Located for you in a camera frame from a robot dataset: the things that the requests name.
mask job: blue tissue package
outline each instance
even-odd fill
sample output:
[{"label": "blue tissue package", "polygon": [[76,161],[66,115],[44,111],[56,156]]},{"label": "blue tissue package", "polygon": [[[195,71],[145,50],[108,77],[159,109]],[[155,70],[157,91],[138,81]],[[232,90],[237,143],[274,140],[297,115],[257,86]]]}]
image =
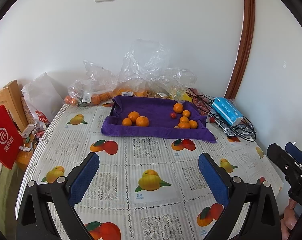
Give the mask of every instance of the blue tissue package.
[{"label": "blue tissue package", "polygon": [[231,126],[240,124],[243,115],[225,98],[216,98],[212,103],[216,110]]}]

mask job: red shopping bag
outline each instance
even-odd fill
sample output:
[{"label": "red shopping bag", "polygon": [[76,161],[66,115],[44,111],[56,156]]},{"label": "red shopping bag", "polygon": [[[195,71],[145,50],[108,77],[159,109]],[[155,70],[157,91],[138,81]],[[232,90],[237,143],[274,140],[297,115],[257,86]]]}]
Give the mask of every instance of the red shopping bag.
[{"label": "red shopping bag", "polygon": [[5,106],[0,106],[0,162],[5,167],[12,169],[22,143],[23,139],[9,117]]}]

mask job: silver bolt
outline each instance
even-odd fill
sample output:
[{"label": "silver bolt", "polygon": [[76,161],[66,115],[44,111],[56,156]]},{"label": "silver bolt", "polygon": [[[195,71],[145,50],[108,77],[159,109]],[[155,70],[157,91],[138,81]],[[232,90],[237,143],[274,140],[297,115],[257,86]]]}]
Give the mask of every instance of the silver bolt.
[{"label": "silver bolt", "polygon": [[65,177],[58,177],[56,181],[58,183],[63,183],[65,181]]},{"label": "silver bolt", "polygon": [[270,187],[270,183],[269,183],[268,181],[265,180],[265,181],[264,181],[264,186],[265,186],[265,187]]},{"label": "silver bolt", "polygon": [[233,177],[232,180],[235,182],[235,183],[240,183],[241,182],[241,179],[239,177]]},{"label": "silver bolt", "polygon": [[34,180],[31,180],[31,181],[28,182],[27,185],[28,185],[29,187],[32,187],[32,186],[34,186],[34,184],[35,184]]}]

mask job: fruit print tablecloth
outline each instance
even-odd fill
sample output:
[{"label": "fruit print tablecloth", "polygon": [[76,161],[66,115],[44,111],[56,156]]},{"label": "fruit print tablecloth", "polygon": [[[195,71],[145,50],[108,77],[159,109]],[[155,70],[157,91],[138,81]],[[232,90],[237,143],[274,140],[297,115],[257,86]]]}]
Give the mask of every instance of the fruit print tablecloth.
[{"label": "fruit print tablecloth", "polygon": [[[275,195],[281,190],[280,177],[255,142],[228,138],[210,123],[215,144],[184,138],[108,137],[101,134],[101,127],[110,105],[62,107],[25,172],[16,216],[28,181],[48,183],[54,176],[67,176],[91,151],[99,155],[100,167],[74,208],[94,239],[202,240],[222,210],[198,169],[203,152],[230,176],[248,183],[266,179]],[[68,239],[54,205],[49,207],[61,238]],[[245,204],[230,237],[240,231],[247,209]]]}]

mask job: purple towel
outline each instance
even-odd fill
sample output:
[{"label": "purple towel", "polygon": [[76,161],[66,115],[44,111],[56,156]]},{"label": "purple towel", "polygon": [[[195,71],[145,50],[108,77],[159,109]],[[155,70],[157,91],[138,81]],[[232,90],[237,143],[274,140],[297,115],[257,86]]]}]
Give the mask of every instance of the purple towel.
[{"label": "purple towel", "polygon": [[[176,119],[170,117],[173,106],[177,101],[161,98],[143,98],[116,96],[110,115],[105,119],[101,132],[108,136],[151,136],[169,139],[197,139],[216,143],[214,135],[205,127],[206,116],[198,113],[195,106],[185,101],[184,110],[191,113],[190,120],[198,123],[197,129],[173,128],[179,123],[182,114],[177,114]],[[149,119],[148,127],[124,126],[122,120],[132,111],[137,111],[141,116]]]}]

